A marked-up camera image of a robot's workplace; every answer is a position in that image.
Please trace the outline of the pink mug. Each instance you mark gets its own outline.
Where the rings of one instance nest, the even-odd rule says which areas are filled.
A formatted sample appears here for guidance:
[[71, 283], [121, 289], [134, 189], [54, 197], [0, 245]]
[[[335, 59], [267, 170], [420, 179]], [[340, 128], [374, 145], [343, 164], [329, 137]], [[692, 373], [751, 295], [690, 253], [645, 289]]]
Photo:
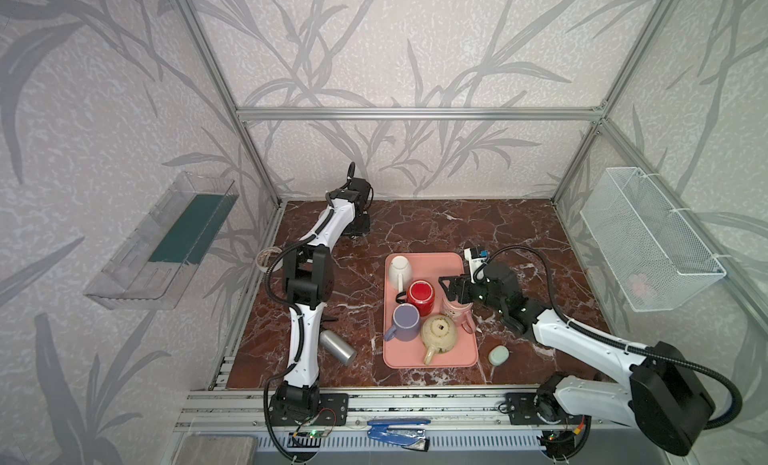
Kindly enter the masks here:
[[458, 328], [463, 329], [466, 333], [474, 334], [476, 332], [472, 302], [461, 304], [458, 301], [451, 301], [445, 298], [441, 311], [444, 315], [450, 317]]

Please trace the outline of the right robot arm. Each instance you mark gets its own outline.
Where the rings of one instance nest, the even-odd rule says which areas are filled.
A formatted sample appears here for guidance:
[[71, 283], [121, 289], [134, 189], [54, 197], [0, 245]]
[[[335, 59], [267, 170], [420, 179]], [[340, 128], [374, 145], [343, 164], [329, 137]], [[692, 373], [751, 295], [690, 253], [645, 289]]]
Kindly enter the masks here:
[[566, 315], [556, 302], [547, 258], [537, 249], [527, 251], [544, 267], [547, 303], [526, 297], [517, 274], [496, 253], [479, 248], [465, 252], [468, 272], [442, 276], [438, 283], [449, 301], [496, 311], [512, 332], [605, 375], [585, 380], [559, 373], [543, 382], [533, 400], [542, 421], [580, 416], [590, 429], [593, 419], [606, 419], [639, 430], [669, 454], [685, 456], [703, 431], [740, 415], [742, 394], [723, 374], [686, 360], [666, 342], [626, 341]]

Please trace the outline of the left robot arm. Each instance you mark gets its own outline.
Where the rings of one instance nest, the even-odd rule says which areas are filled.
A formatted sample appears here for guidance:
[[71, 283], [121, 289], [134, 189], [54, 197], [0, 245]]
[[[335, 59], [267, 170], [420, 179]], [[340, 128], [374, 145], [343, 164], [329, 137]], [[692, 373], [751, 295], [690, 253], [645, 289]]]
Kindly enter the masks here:
[[344, 184], [325, 194], [326, 208], [317, 222], [267, 268], [270, 280], [276, 265], [282, 265], [283, 295], [278, 296], [270, 284], [266, 291], [272, 301], [287, 307], [291, 323], [287, 368], [264, 386], [268, 425], [301, 424], [320, 411], [318, 349], [324, 309], [334, 286], [332, 250], [341, 237], [370, 230], [372, 186], [355, 171], [356, 164], [351, 163]]

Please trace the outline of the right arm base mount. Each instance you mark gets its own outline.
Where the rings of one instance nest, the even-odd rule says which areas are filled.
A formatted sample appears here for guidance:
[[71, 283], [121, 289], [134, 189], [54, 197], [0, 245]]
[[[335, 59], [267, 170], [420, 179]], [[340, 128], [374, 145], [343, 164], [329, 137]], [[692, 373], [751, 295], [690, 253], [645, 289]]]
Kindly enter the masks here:
[[583, 420], [581, 415], [566, 413], [552, 396], [534, 392], [507, 393], [497, 409], [512, 425], [575, 428]]

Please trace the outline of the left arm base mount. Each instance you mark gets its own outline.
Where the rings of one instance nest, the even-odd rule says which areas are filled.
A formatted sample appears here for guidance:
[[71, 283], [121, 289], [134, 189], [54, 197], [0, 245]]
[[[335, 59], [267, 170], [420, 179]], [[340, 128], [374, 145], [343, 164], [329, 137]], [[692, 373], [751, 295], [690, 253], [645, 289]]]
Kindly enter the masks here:
[[298, 426], [310, 421], [320, 426], [343, 426], [347, 421], [350, 396], [346, 393], [320, 393], [308, 400], [273, 397], [268, 412], [273, 426]]

